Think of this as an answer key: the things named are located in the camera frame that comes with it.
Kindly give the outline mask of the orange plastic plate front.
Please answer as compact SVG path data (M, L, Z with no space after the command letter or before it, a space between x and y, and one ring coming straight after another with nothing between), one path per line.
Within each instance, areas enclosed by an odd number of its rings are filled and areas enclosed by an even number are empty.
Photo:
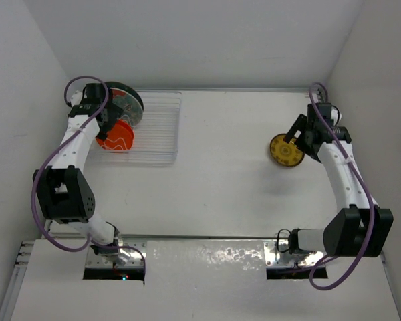
M107 139L101 141L96 138L96 142L99 146L104 150L110 151L127 151L124 149L124 140L121 138L120 134L122 133L122 127L118 124L118 121L115 123L113 129L110 131Z

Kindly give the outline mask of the yellow patterned small plate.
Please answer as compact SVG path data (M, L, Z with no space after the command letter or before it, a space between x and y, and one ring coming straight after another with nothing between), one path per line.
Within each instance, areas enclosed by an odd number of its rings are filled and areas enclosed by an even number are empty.
M285 142L284 138L285 134L278 134L271 139L269 144L271 159L283 167L296 167L303 162L305 154L296 147L294 138L290 143Z

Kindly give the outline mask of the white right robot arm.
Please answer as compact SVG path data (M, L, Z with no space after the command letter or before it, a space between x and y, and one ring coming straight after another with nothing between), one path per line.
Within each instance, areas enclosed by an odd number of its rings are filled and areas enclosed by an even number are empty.
M300 114L284 141L294 145L321 163L336 200L337 214L324 229L293 229L288 239L291 254L320 251L330 257L356 257L365 238L364 257L382 252L394 217L381 208L362 187L348 130L336 126L330 103L308 104L307 114Z

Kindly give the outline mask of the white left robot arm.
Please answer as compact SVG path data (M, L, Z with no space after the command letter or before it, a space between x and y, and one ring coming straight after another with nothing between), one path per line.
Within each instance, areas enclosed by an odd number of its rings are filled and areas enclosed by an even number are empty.
M88 153L100 133L97 117L110 105L111 98L106 83L93 78L80 102L66 101L71 108L66 132L58 148L33 174L30 203L35 224L54 246L70 253L91 247L96 255L115 261L121 250L119 232L96 213L96 199L84 176ZM72 227L86 237L86 242L77 248L61 244L45 229L41 217Z

